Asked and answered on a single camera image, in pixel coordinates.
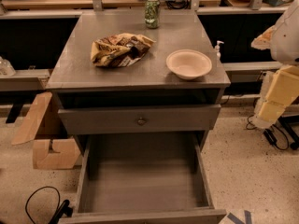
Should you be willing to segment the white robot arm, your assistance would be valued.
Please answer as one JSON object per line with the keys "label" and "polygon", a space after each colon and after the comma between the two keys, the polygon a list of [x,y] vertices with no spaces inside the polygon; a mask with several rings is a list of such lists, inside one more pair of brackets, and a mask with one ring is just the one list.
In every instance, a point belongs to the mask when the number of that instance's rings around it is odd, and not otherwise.
{"label": "white robot arm", "polygon": [[299,0],[294,0],[251,46],[270,49],[271,57],[282,64],[276,72],[266,73],[254,108],[254,126],[268,129],[299,97]]}

